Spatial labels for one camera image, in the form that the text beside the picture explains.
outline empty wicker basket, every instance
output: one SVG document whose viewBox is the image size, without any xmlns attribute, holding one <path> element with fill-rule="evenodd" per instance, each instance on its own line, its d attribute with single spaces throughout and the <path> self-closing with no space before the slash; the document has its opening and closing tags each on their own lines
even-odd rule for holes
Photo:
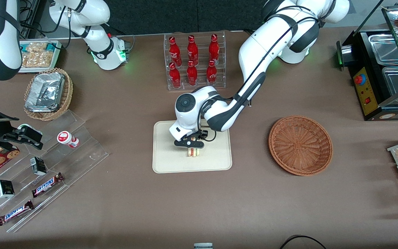
<svg viewBox="0 0 398 249">
<path fill-rule="evenodd" d="M 276 162 L 295 175 L 320 173 L 333 157 L 333 144 L 326 130 L 304 116 L 278 120 L 271 128 L 268 145 Z"/>
<path fill-rule="evenodd" d="M 72 100 L 72 94 L 73 94 L 72 79 L 70 79 L 70 77 L 64 70 L 59 69 L 59 68 L 54 68 L 54 69 L 51 69 L 48 71 L 41 72 L 39 74 L 51 74 L 51 73 L 60 73 L 65 76 L 64 89 L 62 91 L 62 96 L 61 96 L 61 100 L 60 100 L 60 104 L 59 104 L 60 107 L 56 112 L 30 112 L 29 110 L 27 110 L 24 107 L 24 111 L 27 113 L 27 115 L 30 118 L 40 119 L 40 120 L 44 120 L 44 121 L 54 120 L 54 119 L 60 117 L 61 115 L 63 115 L 68 110 L 68 107 L 70 106 L 70 102 Z M 27 91 L 24 94 L 24 101 L 27 101 L 27 97 L 29 96 L 30 88 L 32 86 L 34 79 L 35 78 L 33 77 L 33 79 L 30 81 L 30 84 L 27 87 Z"/>
</svg>

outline candy bar wrapper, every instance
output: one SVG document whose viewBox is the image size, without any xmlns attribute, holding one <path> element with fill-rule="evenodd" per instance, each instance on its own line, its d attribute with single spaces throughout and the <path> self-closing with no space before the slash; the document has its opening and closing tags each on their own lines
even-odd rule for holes
<svg viewBox="0 0 398 249">
<path fill-rule="evenodd" d="M 39 186 L 35 190 L 32 190 L 33 198 L 36 198 L 40 194 L 45 193 L 47 190 L 49 190 L 51 187 L 53 187 L 55 184 L 59 183 L 63 179 L 64 179 L 64 177 L 61 175 L 61 173 L 58 173 L 53 178 L 46 181 L 43 185 Z"/>
<path fill-rule="evenodd" d="M 28 201 L 26 204 L 20 206 L 19 208 L 11 211 L 10 213 L 6 214 L 5 216 L 0 216 L 0 225 L 4 225 L 5 223 L 9 222 L 11 219 L 20 216 L 21 214 L 33 210 L 35 207 L 33 206 L 32 201 Z"/>
</svg>

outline clear acrylic display stand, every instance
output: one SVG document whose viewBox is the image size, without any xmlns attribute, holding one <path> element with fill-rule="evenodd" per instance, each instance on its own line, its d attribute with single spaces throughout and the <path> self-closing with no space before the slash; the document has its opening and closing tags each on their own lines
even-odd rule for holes
<svg viewBox="0 0 398 249">
<path fill-rule="evenodd" d="M 0 169 L 0 179 L 12 182 L 15 196 L 10 199 L 0 198 L 0 216 L 13 211 L 32 200 L 35 209 L 27 211 L 21 217 L 14 218 L 4 226 L 7 232 L 16 232 L 26 222 L 37 215 L 60 194 L 66 191 L 75 181 L 105 159 L 108 154 L 83 126 L 84 121 L 71 111 L 51 121 L 41 129 L 43 132 L 42 150 L 21 145 L 21 153 Z M 57 134 L 68 131 L 79 139 L 79 146 L 71 148 L 57 142 Z M 35 175 L 30 166 L 30 158 L 38 156 L 47 167 L 46 175 Z M 33 198 L 32 190 L 50 180 L 57 173 L 65 178 L 44 194 Z"/>
<path fill-rule="evenodd" d="M 211 43 L 211 35 L 216 34 L 218 36 L 219 43 L 219 63 L 216 65 L 217 76 L 216 84 L 213 86 L 215 88 L 225 88 L 226 87 L 226 43 L 225 43 L 225 32 L 204 32 L 204 33 L 176 33 L 176 34 L 166 34 L 164 35 L 164 54 L 165 54 L 165 69 L 167 71 L 167 83 L 168 90 L 194 90 L 196 88 L 207 85 L 207 68 L 209 61 L 208 47 Z M 191 86 L 188 83 L 187 69 L 188 69 L 188 36 L 194 35 L 196 44 L 199 49 L 199 64 L 196 66 L 198 71 L 197 85 Z M 169 64 L 172 62 L 170 57 L 170 42 L 169 38 L 174 36 L 176 38 L 176 44 L 180 49 L 180 57 L 182 59 L 182 65 L 177 67 L 180 73 L 180 88 L 175 89 L 170 80 L 170 68 Z"/>
</svg>

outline red bottle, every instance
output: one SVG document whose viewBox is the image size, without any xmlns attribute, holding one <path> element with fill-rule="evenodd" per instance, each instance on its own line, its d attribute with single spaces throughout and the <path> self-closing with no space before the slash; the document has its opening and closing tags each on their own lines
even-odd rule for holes
<svg viewBox="0 0 398 249">
<path fill-rule="evenodd" d="M 180 74 L 178 69 L 176 69 L 176 65 L 174 63 L 170 63 L 170 80 L 172 82 L 173 88 L 180 88 Z"/>
<path fill-rule="evenodd" d="M 215 85 L 216 84 L 216 75 L 218 71 L 216 70 L 215 67 L 215 61 L 210 60 L 208 62 L 208 68 L 207 68 L 207 85 Z"/>
<path fill-rule="evenodd" d="M 176 44 L 176 39 L 172 36 L 169 38 L 170 42 L 170 57 L 172 58 L 172 62 L 174 62 L 177 66 L 182 65 L 182 59 L 180 58 L 180 49 Z"/>
<path fill-rule="evenodd" d="M 219 64 L 219 44 L 218 36 L 216 34 L 211 35 L 211 43 L 208 47 L 208 52 L 210 53 L 210 60 L 215 61 L 215 65 Z"/>
<path fill-rule="evenodd" d="M 188 59 L 193 61 L 195 66 L 199 64 L 199 50 L 193 35 L 188 36 Z"/>
<path fill-rule="evenodd" d="M 188 61 L 187 77 L 191 86 L 197 85 L 198 71 L 193 61 Z"/>
</svg>

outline beige tray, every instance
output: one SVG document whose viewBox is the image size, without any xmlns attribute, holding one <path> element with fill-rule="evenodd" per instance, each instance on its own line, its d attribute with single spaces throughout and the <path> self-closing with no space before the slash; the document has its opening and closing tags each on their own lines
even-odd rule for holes
<svg viewBox="0 0 398 249">
<path fill-rule="evenodd" d="M 218 132 L 212 142 L 204 142 L 205 148 L 200 156 L 188 157 L 187 148 L 174 145 L 174 138 L 169 132 L 174 121 L 160 121 L 154 125 L 153 131 L 153 170 L 160 173 L 199 172 L 212 170 L 228 170 L 231 168 L 231 147 L 229 131 Z M 208 130 L 212 139 L 214 131 Z"/>
</svg>

